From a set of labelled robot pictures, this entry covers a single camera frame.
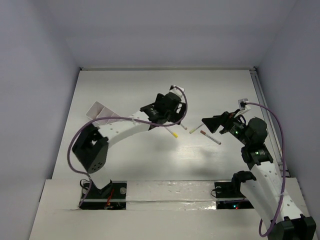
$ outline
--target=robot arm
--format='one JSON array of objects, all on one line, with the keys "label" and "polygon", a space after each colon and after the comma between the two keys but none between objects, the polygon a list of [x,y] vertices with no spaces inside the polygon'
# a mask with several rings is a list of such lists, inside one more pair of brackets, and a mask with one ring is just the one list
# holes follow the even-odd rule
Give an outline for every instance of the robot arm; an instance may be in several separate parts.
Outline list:
[{"label": "robot arm", "polygon": [[90,124],[81,132],[72,151],[90,175],[101,196],[110,193],[112,184],[104,167],[109,148],[129,136],[156,127],[139,121],[152,122],[159,126],[166,122],[179,122],[186,112],[186,104],[182,102],[183,91],[183,88],[173,85],[169,93],[166,95],[159,93],[155,102],[141,107],[139,111],[129,116],[132,121],[120,120],[100,127]]},{"label": "robot arm", "polygon": [[[230,187],[221,191],[243,194],[268,229],[279,205],[282,180],[264,144],[268,135],[267,124],[257,117],[247,124],[244,117],[241,117],[250,110],[245,104],[246,101],[247,99],[240,100],[239,109],[235,112],[226,111],[222,115],[203,118],[202,122],[211,133],[215,133],[222,126],[221,134],[230,133],[244,144],[241,155],[249,171],[235,173]],[[275,223],[268,235],[269,240],[312,240],[316,230],[313,218],[305,217],[285,190]]]}]

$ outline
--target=wire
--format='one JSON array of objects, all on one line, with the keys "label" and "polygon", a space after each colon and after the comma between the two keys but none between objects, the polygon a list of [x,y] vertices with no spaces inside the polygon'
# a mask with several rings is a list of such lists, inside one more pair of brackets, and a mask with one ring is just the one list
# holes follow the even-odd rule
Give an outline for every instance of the wire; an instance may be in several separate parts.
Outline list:
[{"label": "wire", "polygon": [[240,109],[235,110],[234,112],[232,112],[232,114],[236,115],[238,112],[240,112]]},{"label": "wire", "polygon": [[277,121],[278,125],[279,125],[279,128],[280,128],[280,133],[281,133],[281,141],[282,141],[282,171],[283,171],[283,176],[282,176],[282,186],[281,186],[281,193],[280,193],[280,199],[279,199],[279,204],[278,204],[278,207],[276,208],[276,211],[275,211],[275,214],[274,214],[274,217],[271,221],[271,224],[270,224],[270,227],[269,229],[266,231],[266,233],[262,234],[261,233],[261,228],[262,228],[262,219],[260,220],[260,224],[259,224],[259,235],[260,237],[264,238],[266,236],[268,236],[271,231],[274,229],[274,226],[276,224],[276,220],[279,216],[279,213],[281,211],[281,206],[282,206],[282,203],[283,203],[283,200],[284,200],[284,195],[283,193],[285,192],[285,187],[286,187],[286,159],[285,159],[285,137],[284,137],[284,131],[283,131],[283,128],[281,126],[281,123],[280,123],[280,120],[279,118],[277,117],[277,115],[271,111],[269,108],[267,108],[266,106],[263,106],[261,104],[258,104],[258,103],[254,103],[254,102],[246,102],[246,104],[248,105],[255,105],[255,106],[258,106],[260,108],[263,108],[267,111],[269,111],[275,118],[275,120]]},{"label": "wire", "polygon": [[80,180],[80,186],[81,186],[83,189],[88,190],[88,188],[86,188],[85,185],[83,185],[82,181],[86,181],[87,183],[88,183],[89,181],[88,181],[87,179],[84,179],[84,178]]},{"label": "wire", "polygon": [[[177,122],[174,122],[174,123],[171,123],[171,124],[157,124],[157,123],[153,123],[153,122],[150,122],[150,121],[144,121],[144,120],[141,120],[141,119],[134,119],[135,122],[139,122],[139,123],[143,123],[143,124],[149,124],[149,125],[152,125],[152,126],[155,126],[155,127],[171,127],[171,126],[174,126],[174,125],[177,125],[179,124],[185,117],[186,117],[186,114],[187,114],[187,111],[188,111],[188,101],[187,101],[187,97],[186,97],[186,94],[184,93],[184,91],[181,90],[180,87],[178,86],[175,86],[176,89],[178,89],[182,95],[183,95],[183,98],[184,98],[184,101],[185,101],[185,112],[183,114],[183,116],[181,117],[180,120],[178,120]],[[83,175],[86,175],[88,178],[89,178],[89,186],[88,186],[88,189],[86,191],[86,193],[84,194],[82,200],[80,201],[79,203],[79,207],[84,203],[91,187],[92,187],[92,179],[90,177],[90,174],[88,174],[87,172],[85,171],[80,171],[80,170],[77,170],[74,168],[74,166],[72,165],[71,163],[71,149],[77,139],[77,137],[80,135],[80,133],[87,127],[89,126],[90,124],[94,123],[94,122],[97,122],[97,121],[100,121],[100,120],[109,120],[109,119],[117,119],[117,120],[126,120],[126,121],[132,121],[132,118],[130,117],[122,117],[122,116],[104,116],[104,117],[98,117],[96,119],[93,119],[93,120],[90,120],[88,121],[85,125],[83,125],[76,133],[75,135],[73,136],[73,138],[71,139],[70,141],[70,144],[68,146],[68,149],[67,149],[67,153],[66,153],[66,159],[67,159],[67,162],[68,162],[68,165],[69,165],[69,168],[77,173],[77,174],[83,174]]]},{"label": "wire", "polygon": [[110,196],[108,197],[108,199],[107,199],[107,201],[106,201],[106,204],[105,204],[105,208],[107,208],[107,207],[109,207],[109,205],[110,205],[110,199],[112,198],[112,195],[114,194],[114,191],[115,191],[115,189],[113,188],[112,189],[112,191],[111,191],[111,193],[110,193]]},{"label": "wire", "polygon": [[210,192],[210,195],[211,195],[212,197],[214,197],[214,198],[217,198],[215,195],[212,194],[212,192],[215,192],[215,191],[216,191],[216,189],[212,189],[212,191]]},{"label": "wire", "polygon": [[247,121],[243,115],[239,115],[238,119],[242,119],[244,124],[247,124]]}]

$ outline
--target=white wall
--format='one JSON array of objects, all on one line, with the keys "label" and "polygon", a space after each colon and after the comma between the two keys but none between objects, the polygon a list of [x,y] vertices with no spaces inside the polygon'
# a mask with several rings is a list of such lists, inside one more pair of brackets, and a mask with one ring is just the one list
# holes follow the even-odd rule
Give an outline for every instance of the white wall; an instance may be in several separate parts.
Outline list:
[{"label": "white wall", "polygon": [[289,171],[320,226],[320,1],[300,0],[258,68],[282,122]]},{"label": "white wall", "polygon": [[42,1],[0,1],[0,239],[27,240],[79,68]]},{"label": "white wall", "polygon": [[81,67],[252,67],[296,0],[46,0]]}]

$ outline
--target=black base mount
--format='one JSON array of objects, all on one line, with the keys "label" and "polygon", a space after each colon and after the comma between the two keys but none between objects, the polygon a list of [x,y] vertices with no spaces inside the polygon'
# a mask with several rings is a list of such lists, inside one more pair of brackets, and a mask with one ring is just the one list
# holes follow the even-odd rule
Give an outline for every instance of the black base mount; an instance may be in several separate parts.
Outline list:
[{"label": "black base mount", "polygon": [[[83,184],[81,200],[83,199],[89,183]],[[84,202],[80,206],[83,210],[124,210],[126,209],[127,182],[112,182],[109,194],[102,196],[100,191],[92,184]]]},{"label": "black base mount", "polygon": [[273,230],[268,235],[268,240],[312,240],[316,231],[316,222],[312,216],[289,219],[274,225]]}]

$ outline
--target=screw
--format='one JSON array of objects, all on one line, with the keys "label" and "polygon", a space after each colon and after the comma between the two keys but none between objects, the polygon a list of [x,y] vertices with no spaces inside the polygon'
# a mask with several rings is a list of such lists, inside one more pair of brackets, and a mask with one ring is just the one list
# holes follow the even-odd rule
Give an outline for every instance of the screw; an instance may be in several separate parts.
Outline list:
[{"label": "screw", "polygon": [[215,192],[216,192],[217,194],[222,193],[222,188],[221,188],[221,186],[217,186],[217,187],[215,188]]},{"label": "screw", "polygon": [[121,194],[126,194],[127,193],[127,189],[125,187],[120,188],[120,193]]}]

